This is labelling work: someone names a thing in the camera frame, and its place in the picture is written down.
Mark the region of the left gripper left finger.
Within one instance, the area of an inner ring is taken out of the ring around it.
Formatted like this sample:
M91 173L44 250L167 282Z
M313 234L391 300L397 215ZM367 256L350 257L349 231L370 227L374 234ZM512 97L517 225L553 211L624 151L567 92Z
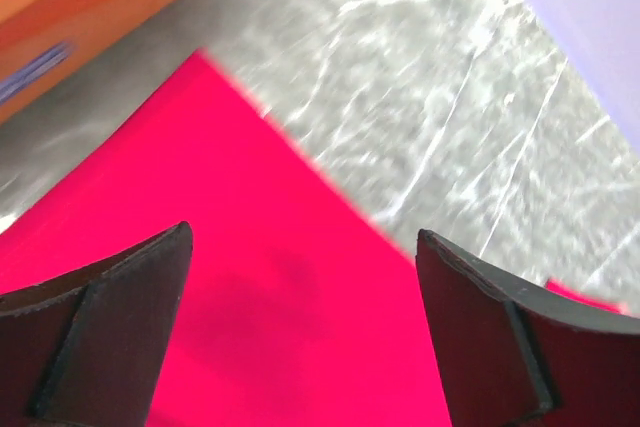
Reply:
M192 229L181 222L2 295L2 425L144 425L192 251Z

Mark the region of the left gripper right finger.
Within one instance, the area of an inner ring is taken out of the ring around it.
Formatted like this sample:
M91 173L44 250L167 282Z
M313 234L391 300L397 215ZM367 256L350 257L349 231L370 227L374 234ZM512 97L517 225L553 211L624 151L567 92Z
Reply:
M639 321L422 230L416 267L455 426L636 426Z

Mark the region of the bright pink t shirt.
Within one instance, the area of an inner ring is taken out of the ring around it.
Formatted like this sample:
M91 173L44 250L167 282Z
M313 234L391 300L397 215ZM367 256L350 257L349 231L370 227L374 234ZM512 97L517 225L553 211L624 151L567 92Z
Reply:
M416 267L202 56L1 236L1 297L181 222L142 426L455 426Z

